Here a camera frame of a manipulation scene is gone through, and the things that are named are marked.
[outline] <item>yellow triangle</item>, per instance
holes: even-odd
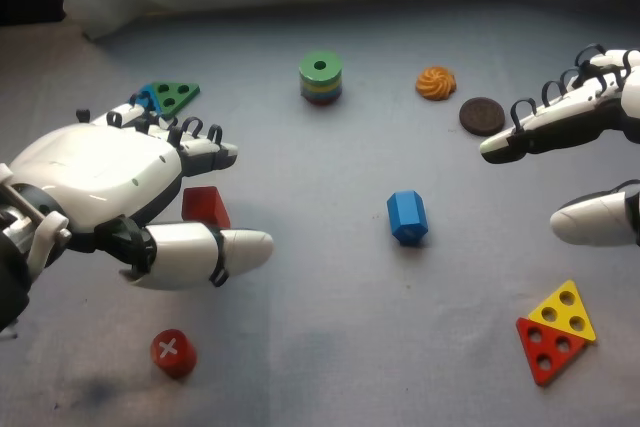
[[[573,280],[567,280],[536,307],[529,314],[529,319],[592,342],[596,340],[596,333]]]

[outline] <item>green triangle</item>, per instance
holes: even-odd
[[[162,114],[173,117],[200,92],[198,84],[180,82],[153,82],[153,91],[158,98]]]

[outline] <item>stacked rings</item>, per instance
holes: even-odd
[[[300,93],[312,104],[327,105],[342,93],[342,61],[333,52],[311,52],[300,62]]]

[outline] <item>robotic hand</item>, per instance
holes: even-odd
[[[202,121],[167,125],[136,96],[90,122],[41,137],[8,167],[0,164],[0,331],[29,302],[31,284],[68,248],[103,250],[129,264],[131,285],[174,290],[266,262],[273,240],[254,230],[200,222],[149,224],[180,193],[183,177],[231,167],[237,148]]]
[[[599,52],[590,60],[583,54]],[[565,84],[568,73],[575,72]],[[551,85],[560,96],[548,98]],[[519,119],[516,107],[526,102],[532,114]],[[559,81],[542,87],[542,104],[533,99],[518,100],[511,107],[514,127],[490,137],[480,145],[487,162],[502,164],[565,149],[597,139],[605,129],[621,130],[640,143],[640,51],[605,50],[599,44],[585,47],[575,67],[562,73]],[[640,245],[640,202],[638,193],[622,189],[640,180],[630,180],[610,191],[575,199],[551,216],[551,228],[563,241],[577,245]]]

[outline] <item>gray fabric surface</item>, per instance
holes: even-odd
[[[222,125],[240,156],[185,186],[217,185],[234,226],[276,241],[260,270],[188,293],[136,290],[107,255],[67,252],[34,286],[20,337],[0,342],[0,425],[636,426],[640,252],[566,245],[548,222],[637,177],[639,147],[608,132],[493,166],[458,124],[470,97],[539,99],[594,41],[638,46],[640,30],[484,1],[156,19],[97,44],[68,23],[0,30],[2,159],[77,108],[198,82],[182,117]],[[344,62],[325,109],[298,95],[297,63],[316,48]],[[449,101],[414,91],[433,64],[456,74]],[[403,189],[424,199],[423,249],[389,233],[386,200]],[[515,321],[568,278],[599,340],[541,390]],[[167,328],[199,353],[182,382],[149,359]]]

